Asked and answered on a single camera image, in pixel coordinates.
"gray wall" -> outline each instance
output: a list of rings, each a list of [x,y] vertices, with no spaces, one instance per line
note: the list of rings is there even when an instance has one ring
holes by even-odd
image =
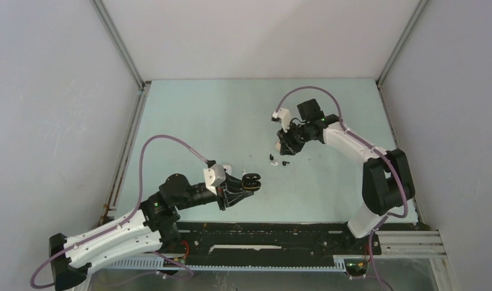
[[[383,88],[463,290],[492,290],[492,0],[435,0]]]
[[[97,222],[136,93],[89,1],[0,0],[0,290]]]

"metal frame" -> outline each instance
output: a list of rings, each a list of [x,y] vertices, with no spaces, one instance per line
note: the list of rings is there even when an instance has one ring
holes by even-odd
[[[120,185],[124,179],[127,169],[127,161],[131,154],[132,144],[135,142],[136,133],[138,131],[138,126],[140,124],[140,119],[144,111],[144,106],[147,99],[147,94],[150,88],[150,82],[146,84],[142,77],[140,76],[133,60],[124,45],[124,42],[115,27],[115,24],[110,17],[103,0],[91,0],[95,11],[101,19],[101,22],[105,26],[109,33],[110,38],[114,42],[118,53],[123,58],[127,65],[127,68],[131,72],[137,86],[140,89],[139,97],[135,104],[133,110],[132,119],[130,120],[129,129],[125,142],[123,144],[123,149],[120,155],[120,161],[115,170],[115,180],[109,192],[109,200],[105,205],[105,216],[113,216],[113,211],[115,211],[116,199],[118,197],[118,192]],[[389,118],[389,114],[386,110],[386,105],[383,100],[383,95],[381,88],[390,73],[394,63],[397,61],[401,51],[403,50],[405,44],[408,41],[412,31],[415,29],[418,21],[421,19],[424,11],[429,6],[431,0],[420,0],[417,5],[412,17],[408,21],[403,33],[398,40],[391,56],[387,60],[380,77],[377,80],[377,85],[380,90],[380,99],[382,100],[383,108],[385,110],[387,120],[391,131],[393,133],[394,141],[397,145],[396,134],[393,130],[392,123]],[[454,282],[454,275],[451,271],[450,264],[448,262],[440,234],[437,231],[423,231],[423,230],[381,230],[377,232],[380,241],[380,247],[382,249],[382,254],[375,256],[376,258],[429,258],[430,264],[434,270],[434,275],[436,279],[439,291],[450,291],[457,290],[457,286]],[[335,259],[359,259],[362,256],[357,255],[337,255],[334,256]],[[72,291],[85,291],[88,290],[90,284],[90,277],[87,280],[76,286]]]

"white table surface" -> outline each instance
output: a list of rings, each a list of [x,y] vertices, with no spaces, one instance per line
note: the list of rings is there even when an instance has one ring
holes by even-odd
[[[339,101],[345,122],[377,146],[394,148],[385,112],[372,79],[261,79],[153,81],[133,145],[118,200],[117,216],[129,211],[138,197],[138,160],[144,142],[167,134],[190,144],[208,159],[259,173],[262,188],[226,211],[217,203],[180,211],[182,221],[204,222],[343,222],[362,203],[362,171],[332,147],[309,142],[295,156],[280,156],[274,148],[280,124],[272,112],[290,90],[316,85]],[[283,104],[298,116],[296,105],[315,98],[326,115],[337,113],[330,98],[316,90],[292,94]],[[280,163],[270,165],[269,154]],[[282,166],[282,161],[290,164]],[[191,184],[203,182],[206,167],[183,146],[153,141],[144,156],[144,198],[173,173]],[[405,219],[417,222],[413,202]]]

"white wall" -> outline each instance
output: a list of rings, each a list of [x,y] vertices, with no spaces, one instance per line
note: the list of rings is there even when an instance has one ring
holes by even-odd
[[[0,290],[97,222],[136,93],[89,1],[0,0]]]
[[[492,0],[433,1],[383,88],[463,290],[492,290]]]
[[[152,80],[377,78],[418,1],[104,2]]]

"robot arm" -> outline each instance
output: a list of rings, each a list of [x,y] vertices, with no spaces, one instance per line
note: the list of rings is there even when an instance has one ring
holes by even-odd
[[[168,252],[180,242],[176,221],[178,210],[217,202],[221,210],[252,196],[260,189],[260,176],[244,175],[237,179],[228,175],[215,161],[207,162],[204,182],[190,185],[182,174],[173,174],[159,187],[159,191],[140,204],[135,215],[125,224],[131,212],[103,226],[76,236],[61,233],[49,238],[50,255],[74,245],[74,248],[51,262],[55,289],[72,288],[83,282],[87,274],[144,252]],[[76,243],[94,234],[117,226],[113,231],[77,246]]]
[[[330,145],[353,160],[363,169],[363,203],[356,215],[348,221],[348,230],[354,238],[363,238],[375,227],[387,212],[402,205],[395,179],[378,153],[391,162],[403,184],[407,200],[414,197],[415,190],[406,155],[400,149],[387,151],[381,147],[368,148],[351,136],[352,131],[339,123],[336,115],[325,116],[317,101],[311,99],[297,106],[303,123],[294,124],[289,110],[280,108],[272,120],[281,122],[277,136],[277,149],[281,155],[295,155],[306,142],[318,140]]]

